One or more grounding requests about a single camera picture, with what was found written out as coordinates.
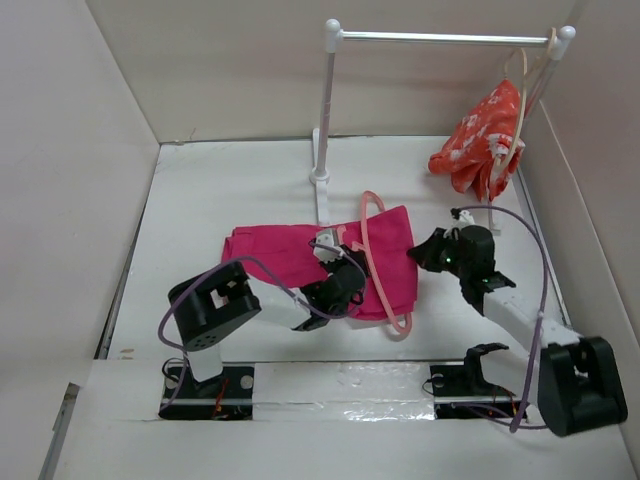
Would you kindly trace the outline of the pink plastic hanger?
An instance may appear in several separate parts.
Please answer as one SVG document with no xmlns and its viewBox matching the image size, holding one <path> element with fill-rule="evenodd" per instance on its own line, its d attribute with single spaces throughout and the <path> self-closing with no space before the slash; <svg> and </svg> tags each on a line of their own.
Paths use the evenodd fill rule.
<svg viewBox="0 0 640 480">
<path fill-rule="evenodd" d="M 364 302 L 351 317 L 383 322 L 392 340 L 404 340 L 413 326 L 418 290 L 417 267 L 407 256 L 414 246 L 407 208 L 388 209 L 367 190 L 360 200 L 360 220 L 340 224 L 338 232 L 348 247 L 365 255 L 370 273 Z"/>
</svg>

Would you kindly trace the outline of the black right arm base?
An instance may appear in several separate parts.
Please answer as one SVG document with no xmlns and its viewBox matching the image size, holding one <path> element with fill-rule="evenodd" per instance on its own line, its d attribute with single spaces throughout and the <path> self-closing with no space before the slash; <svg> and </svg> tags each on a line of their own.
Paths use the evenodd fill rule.
<svg viewBox="0 0 640 480">
<path fill-rule="evenodd" d="M 485 380 L 481 357 L 507 350 L 501 343 L 479 344 L 467 350 L 461 362 L 429 366 L 422 390 L 434 400 L 437 420 L 512 419 L 520 401 L 509 390 Z"/>
</svg>

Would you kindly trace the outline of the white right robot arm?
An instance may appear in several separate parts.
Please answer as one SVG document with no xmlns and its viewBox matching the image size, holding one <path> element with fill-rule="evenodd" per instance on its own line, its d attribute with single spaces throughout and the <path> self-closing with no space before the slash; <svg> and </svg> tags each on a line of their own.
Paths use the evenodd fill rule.
<svg viewBox="0 0 640 480">
<path fill-rule="evenodd" d="M 628 408 L 612 346 L 602 337 L 585 337 L 518 298 L 516 284 L 495 267 L 491 232 L 479 225 L 437 228 L 423 243 L 410 248 L 409 258 L 429 272 L 454 275 L 463 298 L 481 316 L 500 326 L 528 349 L 526 360 L 488 361 L 505 345 L 472 347 L 462 369 L 462 381 L 483 394 L 504 385 L 500 373 L 524 379 L 511 386 L 523 403 L 539 410 L 558 437 L 624 423 Z"/>
</svg>

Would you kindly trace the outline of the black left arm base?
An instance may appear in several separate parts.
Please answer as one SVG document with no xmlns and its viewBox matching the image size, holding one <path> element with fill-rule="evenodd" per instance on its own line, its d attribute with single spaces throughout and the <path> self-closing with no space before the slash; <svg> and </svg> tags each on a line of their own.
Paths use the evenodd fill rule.
<svg viewBox="0 0 640 480">
<path fill-rule="evenodd" d="M 165 382 L 158 415 L 174 421 L 248 421 L 253 419 L 255 366 L 226 365 L 222 374 L 196 381 L 189 369 L 180 385 L 182 365 L 163 367 Z"/>
</svg>

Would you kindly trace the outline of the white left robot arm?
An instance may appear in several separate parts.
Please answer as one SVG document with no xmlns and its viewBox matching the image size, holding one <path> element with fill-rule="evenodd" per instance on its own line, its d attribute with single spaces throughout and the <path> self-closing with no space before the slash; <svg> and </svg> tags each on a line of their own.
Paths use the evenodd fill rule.
<svg viewBox="0 0 640 480">
<path fill-rule="evenodd" d="M 363 252 L 312 242 L 326 276 L 288 287 L 266 265 L 240 256 L 173 287 L 159 340 L 183 355 L 188 384 L 201 396 L 222 387 L 218 344 L 253 318 L 294 332 L 310 332 L 351 317 L 363 305 L 369 269 Z"/>
</svg>

